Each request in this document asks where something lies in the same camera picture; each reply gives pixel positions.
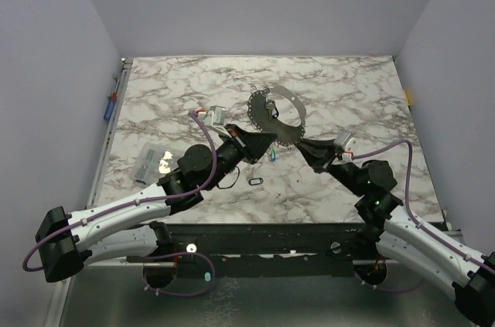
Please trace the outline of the steel key organizer plate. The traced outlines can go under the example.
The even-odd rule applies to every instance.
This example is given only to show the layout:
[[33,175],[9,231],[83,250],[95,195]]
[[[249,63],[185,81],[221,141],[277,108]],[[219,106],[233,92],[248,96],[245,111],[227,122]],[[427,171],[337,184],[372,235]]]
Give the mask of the steel key organizer plate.
[[[297,110],[299,124],[286,124],[280,119],[280,111],[273,95],[288,100]],[[288,88],[281,85],[254,91],[247,101],[247,116],[255,128],[261,132],[275,133],[280,145],[289,147],[299,143],[306,132],[306,107]]]

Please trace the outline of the black tag key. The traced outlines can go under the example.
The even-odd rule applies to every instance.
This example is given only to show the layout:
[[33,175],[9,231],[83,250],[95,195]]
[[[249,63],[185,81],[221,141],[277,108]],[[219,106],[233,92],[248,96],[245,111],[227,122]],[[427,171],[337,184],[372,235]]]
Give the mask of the black tag key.
[[268,112],[268,116],[271,118],[271,119],[277,119],[278,116],[279,116],[279,111],[278,111],[278,108],[276,107],[276,103],[274,100],[271,100],[271,99],[267,99],[265,101],[265,108]]

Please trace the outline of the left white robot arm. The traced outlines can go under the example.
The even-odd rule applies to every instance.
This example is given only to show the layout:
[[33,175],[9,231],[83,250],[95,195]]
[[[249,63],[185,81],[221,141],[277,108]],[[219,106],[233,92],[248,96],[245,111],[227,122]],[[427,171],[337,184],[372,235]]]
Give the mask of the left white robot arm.
[[119,201],[68,213],[50,209],[35,235],[46,282],[65,280],[95,259],[94,245],[147,220],[186,211],[203,199],[201,192],[217,187],[240,162],[259,161],[277,135],[227,126],[220,147],[196,144],[178,159],[176,169],[136,194]]

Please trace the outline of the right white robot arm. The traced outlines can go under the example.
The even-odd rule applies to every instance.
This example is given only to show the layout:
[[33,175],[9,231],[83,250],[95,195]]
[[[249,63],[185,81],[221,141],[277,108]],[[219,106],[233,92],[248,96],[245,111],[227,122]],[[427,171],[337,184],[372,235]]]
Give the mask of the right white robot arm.
[[314,172],[330,174],[359,197],[355,207],[364,228],[355,240],[357,253],[403,264],[451,297],[473,324],[492,326],[494,255],[461,244],[414,213],[408,198],[393,194],[398,182],[389,163],[369,152],[356,165],[353,143],[302,139],[296,147]]

